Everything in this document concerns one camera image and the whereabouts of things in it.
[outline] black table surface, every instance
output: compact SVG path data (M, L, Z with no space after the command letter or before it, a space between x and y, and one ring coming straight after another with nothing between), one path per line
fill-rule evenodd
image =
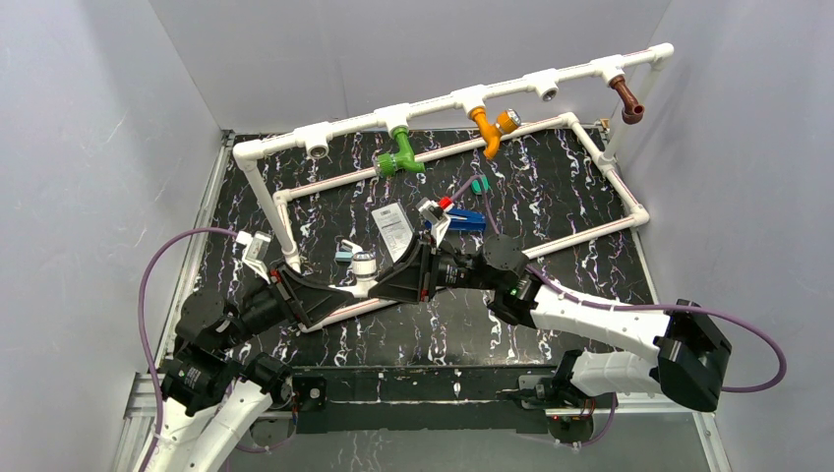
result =
M600 135L590 130L601 146ZM412 132L419 153L476 138L472 131ZM256 138L238 136L236 143ZM271 192L367 168L372 156L396 151L387 133L356 133L330 142L328 157L308 159L303 149L279 152L260 163ZM494 160L480 149L426 164L425 174L399 172L298 199L290 204L292 228L302 256L302 271L318 281L352 281L347 265L333 260L337 242L349 238L374 251L383 269L390 255L371 216L373 209L400 202L414 227L415 208L427 197L450 196L474 173L487 175L491 206L505 234L538 246L625 215L622 203L602 178L570 130L546 130L502 144ZM483 212L482 197L467 191L458 207ZM220 189L213 225L271 232L249 184L230 159ZM447 238L475 250L484 235L449 232ZM240 250L226 237L210 235L196 286L216 287L240 302L256 276L240 263ZM267 262L281 258L273 239ZM630 231L621 231L539 258L534 264L564 285L629 303L649 303L651 295ZM490 315L487 292L450 290L430 303L395 305L340 324L303 333L275 327L231 355L240 361L267 352L293 366L503 366L556 365L570 349L609 351L604 344L567 332L510 326Z

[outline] orange pipe fitting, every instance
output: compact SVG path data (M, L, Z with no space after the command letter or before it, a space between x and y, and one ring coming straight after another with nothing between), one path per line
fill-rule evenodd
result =
M475 107L469 112L469 119L478 125L478 131L481 133L481 138L487 142L487 148L484 149L484 155L487 159L492 160L498 153L499 145L501 144L501 136L512 133L518 126L521 125L521 120L518 114L512 109L504 110L498 115L496 123L490 124L487 121L487 110L483 106Z

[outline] green pipe fitting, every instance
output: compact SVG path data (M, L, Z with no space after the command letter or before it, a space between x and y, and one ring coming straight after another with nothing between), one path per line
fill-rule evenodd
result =
M386 152L374 159L377 175L390 177L399 169L414 173L425 172L426 166L422 162L414 161L414 151L408 142L408 128L404 126L396 127L391 130L391 136L399 146L399 151L396 154Z

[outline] blue tool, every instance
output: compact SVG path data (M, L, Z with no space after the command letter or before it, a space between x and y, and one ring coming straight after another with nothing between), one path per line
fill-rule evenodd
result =
M486 218L477 211L452 208L446 212L446 215L451 219L449 231L485 231L487 229ZM431 228L432 223L426 221L426 227Z

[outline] white wall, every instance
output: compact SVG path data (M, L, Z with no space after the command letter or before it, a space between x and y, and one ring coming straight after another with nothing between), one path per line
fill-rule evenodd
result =
M221 128L291 131L454 89L645 48L669 0L330 2L150 0ZM525 121L592 121L617 96L599 79L488 102ZM417 127L472 126L460 110Z
M219 129L145 1L3 2L0 122L2 469L109 470Z
M675 57L620 158L652 214L660 297L726 309L786 350L782 385L722 396L733 470L832 470L834 4L676 0L651 40ZM727 384L769 379L767 347L727 333Z

